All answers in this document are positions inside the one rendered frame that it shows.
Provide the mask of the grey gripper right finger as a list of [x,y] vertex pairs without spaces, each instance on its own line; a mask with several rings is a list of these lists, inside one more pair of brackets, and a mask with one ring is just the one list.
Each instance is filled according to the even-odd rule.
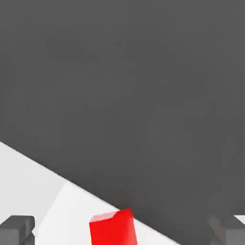
[[245,224],[236,217],[221,221],[211,216],[208,223],[212,230],[210,245],[245,245]]

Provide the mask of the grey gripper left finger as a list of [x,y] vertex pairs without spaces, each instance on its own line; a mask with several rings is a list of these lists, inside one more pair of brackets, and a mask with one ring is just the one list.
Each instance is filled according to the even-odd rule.
[[35,218],[12,215],[0,225],[0,245],[35,245]]

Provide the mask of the small red cube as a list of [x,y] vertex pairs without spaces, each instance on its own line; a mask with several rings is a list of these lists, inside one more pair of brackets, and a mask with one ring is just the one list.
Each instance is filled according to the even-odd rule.
[[95,215],[89,228],[91,245],[138,245],[131,209]]

